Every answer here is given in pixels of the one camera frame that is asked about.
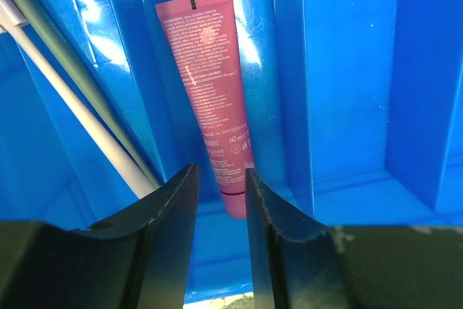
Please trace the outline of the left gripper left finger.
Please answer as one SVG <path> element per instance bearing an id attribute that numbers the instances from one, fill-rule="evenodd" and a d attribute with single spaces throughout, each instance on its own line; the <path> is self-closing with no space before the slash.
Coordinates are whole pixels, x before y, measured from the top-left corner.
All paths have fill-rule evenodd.
<path id="1" fill-rule="evenodd" d="M 85 230 L 1 223 L 3 308 L 181 308 L 200 188 L 187 165 Z"/>

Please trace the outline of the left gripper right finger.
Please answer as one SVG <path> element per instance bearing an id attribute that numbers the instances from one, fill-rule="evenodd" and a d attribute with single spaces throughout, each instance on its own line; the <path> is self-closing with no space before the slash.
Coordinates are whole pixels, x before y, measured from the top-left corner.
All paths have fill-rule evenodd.
<path id="1" fill-rule="evenodd" d="M 245 207 L 257 308 L 462 306 L 461 227 L 329 227 L 254 169 Z"/>

